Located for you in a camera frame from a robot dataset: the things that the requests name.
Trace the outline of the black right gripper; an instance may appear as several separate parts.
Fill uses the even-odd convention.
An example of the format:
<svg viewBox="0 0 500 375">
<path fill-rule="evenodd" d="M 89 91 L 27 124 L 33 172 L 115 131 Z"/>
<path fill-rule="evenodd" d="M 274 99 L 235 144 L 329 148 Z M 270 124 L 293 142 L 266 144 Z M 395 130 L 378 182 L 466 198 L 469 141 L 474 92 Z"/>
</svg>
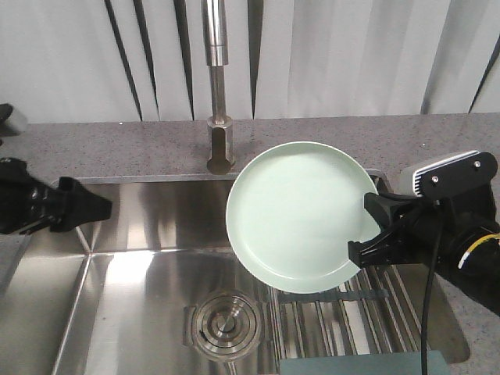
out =
<svg viewBox="0 0 500 375">
<path fill-rule="evenodd" d="M 364 194 L 366 220 L 348 258 L 369 266 L 418 264 L 438 273 L 494 273 L 499 222 L 491 186 L 431 200 L 394 193 Z"/>
</svg>

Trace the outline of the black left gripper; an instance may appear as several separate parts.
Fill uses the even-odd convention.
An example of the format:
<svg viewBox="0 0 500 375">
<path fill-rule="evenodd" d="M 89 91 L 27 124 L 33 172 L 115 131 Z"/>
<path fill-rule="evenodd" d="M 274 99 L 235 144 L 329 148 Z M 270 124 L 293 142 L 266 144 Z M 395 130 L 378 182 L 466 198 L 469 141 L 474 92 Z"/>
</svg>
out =
<svg viewBox="0 0 500 375">
<path fill-rule="evenodd" d="M 110 200 L 72 177 L 60 177 L 55 190 L 32 177 L 23 160 L 1 158 L 1 234 L 31 234 L 49 226 L 51 232 L 67 232 L 108 220 L 112 208 Z"/>
</svg>

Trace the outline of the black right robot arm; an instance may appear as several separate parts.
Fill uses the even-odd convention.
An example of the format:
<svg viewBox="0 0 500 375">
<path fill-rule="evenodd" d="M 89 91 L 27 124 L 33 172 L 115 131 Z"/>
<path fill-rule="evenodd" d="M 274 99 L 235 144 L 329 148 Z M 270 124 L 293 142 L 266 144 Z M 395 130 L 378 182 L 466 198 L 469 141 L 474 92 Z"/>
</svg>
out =
<svg viewBox="0 0 500 375">
<path fill-rule="evenodd" d="M 421 263 L 499 313 L 499 223 L 490 186 L 436 201 L 367 193 L 364 209 L 381 232 L 348 243 L 358 268 Z"/>
</svg>

